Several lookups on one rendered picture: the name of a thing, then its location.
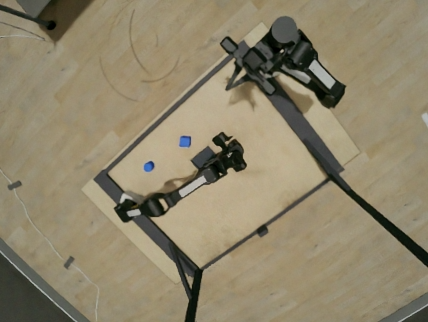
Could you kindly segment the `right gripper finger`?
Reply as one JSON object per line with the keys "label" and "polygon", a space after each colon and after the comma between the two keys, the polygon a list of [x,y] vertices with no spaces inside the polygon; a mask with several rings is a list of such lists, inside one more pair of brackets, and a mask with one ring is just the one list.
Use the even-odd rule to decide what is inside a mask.
{"label": "right gripper finger", "polygon": [[[252,81],[251,81],[251,80]],[[240,79],[238,79],[235,83],[233,83],[227,90],[226,90],[226,92],[227,91],[229,91],[230,89],[232,89],[232,88],[234,88],[234,87],[236,87],[236,86],[238,86],[239,84],[241,84],[241,83],[243,83],[243,82],[248,82],[248,81],[250,81],[251,83],[253,83],[254,82],[254,79],[248,74],[248,73],[246,73],[244,76],[242,76]],[[244,83],[245,83],[244,82]]]}
{"label": "right gripper finger", "polygon": [[229,82],[228,82],[225,90],[227,90],[230,87],[230,85],[233,83],[233,81],[236,79],[236,77],[239,75],[239,73],[243,69],[236,61],[234,61],[233,64],[235,65],[235,69],[233,71],[233,74],[232,74],[232,76],[231,76],[231,78],[230,78],[230,80],[229,80]]}

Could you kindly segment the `blue cylinder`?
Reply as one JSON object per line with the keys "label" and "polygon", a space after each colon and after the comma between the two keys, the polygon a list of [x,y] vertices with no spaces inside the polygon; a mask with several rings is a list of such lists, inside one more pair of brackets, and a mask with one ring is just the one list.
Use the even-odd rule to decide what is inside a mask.
{"label": "blue cylinder", "polygon": [[153,170],[153,169],[154,169],[154,167],[155,167],[154,162],[149,161],[149,162],[147,162],[147,163],[143,166],[143,169],[144,169],[144,171],[146,171],[146,172],[150,172],[151,170]]}

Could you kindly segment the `blue cube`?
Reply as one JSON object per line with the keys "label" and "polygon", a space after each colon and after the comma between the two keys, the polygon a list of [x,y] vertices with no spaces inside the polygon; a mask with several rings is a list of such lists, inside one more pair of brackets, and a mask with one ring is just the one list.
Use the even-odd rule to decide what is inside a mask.
{"label": "blue cube", "polygon": [[[183,137],[187,137],[187,138],[183,138]],[[189,138],[190,138],[190,143],[189,143]],[[180,147],[190,147],[191,144],[191,137],[190,136],[181,136],[180,137]]]}

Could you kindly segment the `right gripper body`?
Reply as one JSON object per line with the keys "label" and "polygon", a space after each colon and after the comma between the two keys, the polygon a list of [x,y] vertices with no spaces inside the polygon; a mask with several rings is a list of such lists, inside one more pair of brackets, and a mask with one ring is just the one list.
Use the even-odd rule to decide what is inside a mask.
{"label": "right gripper body", "polygon": [[[274,51],[274,49],[263,39],[260,39],[258,42],[258,45],[261,45],[262,47],[260,48],[260,51],[266,55],[267,53],[269,53],[271,55],[271,60],[276,56],[276,52]],[[256,43],[256,44],[257,44]],[[254,79],[257,80],[260,84],[261,84],[261,89],[268,95],[268,96],[272,96],[276,91],[277,91],[277,86],[270,80],[270,78],[268,77],[268,80],[266,80],[266,78],[264,78],[260,73],[254,72],[251,70],[251,67],[245,63],[242,60],[243,55],[238,51],[238,45],[229,37],[225,37],[221,42],[220,42],[221,47],[229,54],[229,55],[233,55],[236,58],[236,62],[241,66],[241,67],[245,67],[249,72],[248,74]],[[226,47],[226,48],[225,48]],[[236,50],[234,50],[236,49]],[[233,51],[234,50],[234,51]],[[240,56],[239,56],[240,55]],[[249,66],[247,66],[247,65]],[[258,75],[258,74],[259,75]],[[266,81],[265,81],[266,80]],[[265,82],[264,82],[265,81]],[[264,88],[263,88],[263,82],[264,82]],[[265,90],[266,89],[266,90]],[[268,91],[268,92],[267,92]],[[270,94],[270,95],[269,95]]]}

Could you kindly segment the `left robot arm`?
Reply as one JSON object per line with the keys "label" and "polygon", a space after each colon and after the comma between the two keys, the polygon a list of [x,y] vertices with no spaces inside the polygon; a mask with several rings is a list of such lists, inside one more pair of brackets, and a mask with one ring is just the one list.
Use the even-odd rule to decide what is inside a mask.
{"label": "left robot arm", "polygon": [[[228,174],[227,169],[239,166],[243,163],[242,155],[244,153],[244,148],[239,142],[231,141],[225,149],[225,153],[226,155],[224,156],[219,155],[215,159],[211,159],[204,163],[202,168],[198,170],[195,177],[174,191],[166,194],[157,192],[150,195],[143,203],[141,203],[142,206],[141,204],[136,205],[136,202],[125,198],[123,203],[128,200],[126,205],[118,203],[113,209],[123,223],[128,223],[128,221],[130,222],[133,217],[141,215],[148,215],[151,218],[163,216],[170,210],[170,208],[177,205],[177,202],[197,190],[199,187],[217,182]],[[222,173],[222,175],[220,176],[219,173]],[[168,208],[166,210],[159,199],[163,199],[167,204]]]}

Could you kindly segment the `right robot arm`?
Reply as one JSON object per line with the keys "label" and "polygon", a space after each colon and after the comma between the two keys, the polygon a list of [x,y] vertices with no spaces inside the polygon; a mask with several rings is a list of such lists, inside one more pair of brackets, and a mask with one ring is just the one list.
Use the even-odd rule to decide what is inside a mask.
{"label": "right robot arm", "polygon": [[[271,60],[271,55],[269,53],[264,55],[260,51],[262,46],[257,43],[249,49],[250,51],[248,50],[249,52],[247,51],[246,56],[242,57],[253,71],[262,69],[264,74],[271,76],[274,72],[281,72],[310,91],[314,91],[323,107],[327,109],[336,107],[345,94],[346,85],[336,80],[319,62],[318,52],[301,29],[297,32],[293,18],[289,16],[277,18],[269,32],[261,39],[274,49],[276,56]],[[281,53],[282,49],[284,51]]]}

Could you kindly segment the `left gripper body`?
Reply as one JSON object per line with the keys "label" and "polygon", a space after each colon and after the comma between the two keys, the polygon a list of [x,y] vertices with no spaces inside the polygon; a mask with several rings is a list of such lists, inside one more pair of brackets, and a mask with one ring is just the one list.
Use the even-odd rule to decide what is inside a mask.
{"label": "left gripper body", "polygon": [[[227,140],[227,137],[223,132],[221,132],[220,134],[218,134],[214,138],[212,138],[212,141],[214,142],[214,144],[216,146],[220,146],[223,150],[222,154],[219,154],[219,155],[222,155],[222,156],[226,155],[226,153],[225,153],[225,149],[227,148],[227,146],[225,145],[226,140]],[[240,171],[244,170],[246,167],[247,167],[247,164],[243,160],[243,163],[241,165],[233,167],[233,169],[235,172],[240,172]]]}

